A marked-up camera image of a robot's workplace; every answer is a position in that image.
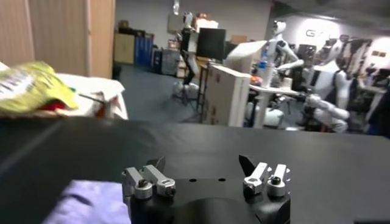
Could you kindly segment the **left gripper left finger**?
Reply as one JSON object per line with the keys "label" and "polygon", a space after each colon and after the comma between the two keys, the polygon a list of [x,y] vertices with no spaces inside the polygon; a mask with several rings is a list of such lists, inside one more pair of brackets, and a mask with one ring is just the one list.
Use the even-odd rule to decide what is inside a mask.
{"label": "left gripper left finger", "polygon": [[122,173],[122,197],[130,200],[148,200],[154,194],[172,198],[176,194],[176,181],[163,174],[165,157],[150,159],[141,168],[127,167]]}

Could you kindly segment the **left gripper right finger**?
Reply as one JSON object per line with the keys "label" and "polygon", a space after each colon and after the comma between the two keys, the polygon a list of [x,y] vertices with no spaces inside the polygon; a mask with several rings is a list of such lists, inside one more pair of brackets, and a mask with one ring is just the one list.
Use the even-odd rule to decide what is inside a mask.
{"label": "left gripper right finger", "polygon": [[265,190],[270,197],[284,197],[288,194],[287,184],[291,181],[291,170],[285,164],[278,164],[273,170],[268,163],[255,165],[247,156],[239,155],[238,160],[244,172],[243,194],[246,198],[260,195]]}

